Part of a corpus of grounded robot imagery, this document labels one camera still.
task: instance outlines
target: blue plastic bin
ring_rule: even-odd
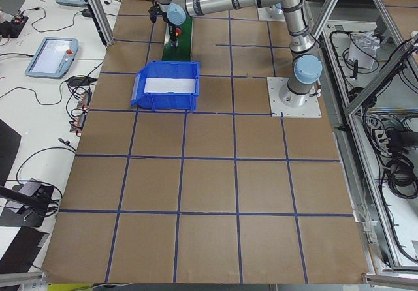
[[[199,62],[151,61],[135,77],[131,106],[139,105],[151,110],[196,110],[199,96]],[[147,78],[194,79],[194,93],[145,93]]]

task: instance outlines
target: tablet screen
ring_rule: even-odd
[[[42,51],[34,62],[31,71],[53,74],[57,72],[66,51],[70,48],[70,41],[46,40]]]

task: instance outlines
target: ur robot arm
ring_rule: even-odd
[[[158,0],[166,22],[181,25],[187,17],[256,6],[281,4],[291,37],[293,76],[280,90],[280,97],[290,107],[300,107],[309,98],[310,90],[322,73],[322,63],[316,56],[317,44],[304,18],[304,0]]]

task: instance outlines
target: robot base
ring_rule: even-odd
[[[319,108],[318,98],[310,97],[304,106],[292,108],[284,104],[279,96],[280,89],[288,81],[283,77],[268,77],[268,96],[270,97],[270,109],[272,117],[293,117],[293,118],[321,118],[321,109]]]

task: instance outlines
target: white table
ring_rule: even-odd
[[[36,24],[39,29],[57,29],[70,25],[74,13],[82,10],[78,7],[61,7],[55,0],[26,0],[22,10],[43,7],[46,10],[46,18]],[[104,5],[109,14],[117,14],[120,3],[112,2]],[[0,54],[17,52],[34,54],[44,37],[68,37],[79,41],[79,51],[71,65],[69,72],[60,80],[46,78],[30,78],[24,71],[30,62],[28,57],[0,57],[0,95],[14,87],[27,87],[34,89],[43,103],[57,102],[59,100],[59,85],[67,78],[79,74],[87,74],[95,68],[104,58],[106,48],[102,45],[99,35],[91,18],[85,18],[79,14],[75,18],[75,26],[58,32],[38,33],[31,27],[31,22],[43,16],[42,10],[32,10],[25,14],[29,16],[29,23],[24,27],[19,38],[11,39],[5,46],[0,46]],[[114,26],[116,17],[109,16],[110,25]],[[100,67],[91,75],[98,77]],[[18,167],[28,156],[47,147],[65,147],[58,142],[58,138],[69,140],[75,148],[78,145],[78,137],[69,132],[69,117],[65,111],[65,105],[70,96],[65,84],[62,87],[63,100],[58,105],[41,106],[33,92],[16,90],[0,99],[0,119],[11,126],[22,136],[20,148],[10,171],[9,179],[15,179]],[[76,106],[76,100],[71,99],[69,108]],[[71,170],[74,154],[64,150],[51,150],[33,157],[23,168],[19,178],[22,180],[31,177],[40,181],[46,181],[57,186],[61,191],[65,190]],[[11,188],[15,183],[7,183]],[[53,198],[58,198],[57,191]],[[5,205],[5,200],[0,198],[0,206]],[[52,233],[55,218],[46,218],[40,231]],[[0,227],[0,257],[10,245],[18,228]],[[48,243],[40,251],[34,264],[40,266],[44,260]]]

